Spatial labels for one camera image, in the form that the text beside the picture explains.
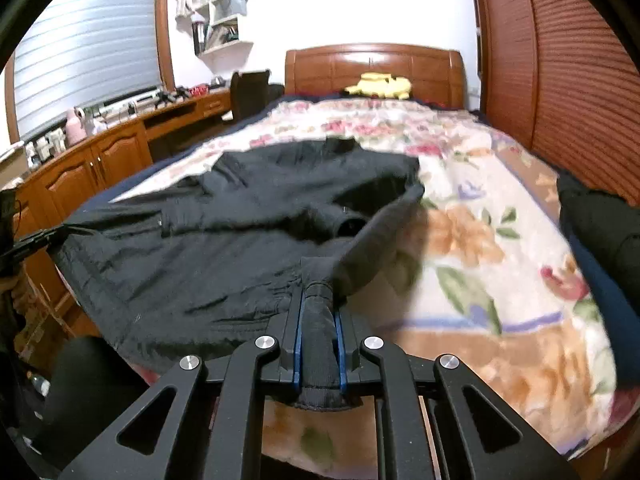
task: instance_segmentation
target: person's leg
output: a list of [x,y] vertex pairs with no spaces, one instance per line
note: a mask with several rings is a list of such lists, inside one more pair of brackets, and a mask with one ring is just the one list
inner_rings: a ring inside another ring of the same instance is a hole
[[64,469],[146,389],[146,383],[103,339],[67,342],[56,360],[33,447]]

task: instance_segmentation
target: pink bottle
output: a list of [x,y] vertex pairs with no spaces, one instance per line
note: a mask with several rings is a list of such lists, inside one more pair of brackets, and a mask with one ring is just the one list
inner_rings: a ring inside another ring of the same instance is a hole
[[66,111],[66,142],[73,146],[86,137],[86,131],[82,127],[84,112],[80,108],[71,108]]

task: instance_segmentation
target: metal bolt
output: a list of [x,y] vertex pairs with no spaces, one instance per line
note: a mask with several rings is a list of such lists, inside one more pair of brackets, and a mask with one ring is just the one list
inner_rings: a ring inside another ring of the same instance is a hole
[[193,370],[200,364],[200,359],[195,355],[187,355],[180,359],[180,368],[183,370]]
[[270,335],[261,335],[258,339],[255,340],[255,345],[258,348],[271,348],[276,344],[276,340]]
[[380,339],[378,336],[372,335],[370,337],[367,337],[364,340],[364,346],[366,346],[367,348],[370,348],[372,350],[377,350],[378,348],[382,348],[382,345],[385,342],[382,341],[382,339]]
[[449,370],[453,370],[454,368],[458,368],[460,360],[455,355],[444,354],[440,358],[440,364]]

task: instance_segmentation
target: bed sheet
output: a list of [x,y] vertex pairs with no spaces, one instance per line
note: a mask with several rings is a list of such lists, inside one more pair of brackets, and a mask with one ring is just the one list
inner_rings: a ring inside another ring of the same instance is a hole
[[[115,200],[209,171],[225,150],[327,136],[417,156],[425,186],[395,257],[349,308],[409,354],[458,355],[568,458],[626,422],[639,393],[616,390],[602,316],[558,229],[554,170],[468,112],[411,101],[289,100]],[[338,413],[268,402],[262,445],[326,476],[376,478],[370,402]]]

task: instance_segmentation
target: triangular cutout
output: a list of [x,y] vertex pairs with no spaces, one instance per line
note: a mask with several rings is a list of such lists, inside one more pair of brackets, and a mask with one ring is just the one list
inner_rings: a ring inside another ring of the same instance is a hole
[[163,390],[160,395],[118,435],[118,444],[145,455],[153,454],[174,398],[174,388]]
[[464,386],[462,393],[471,411],[484,452],[495,453],[520,441],[520,432],[474,387]]

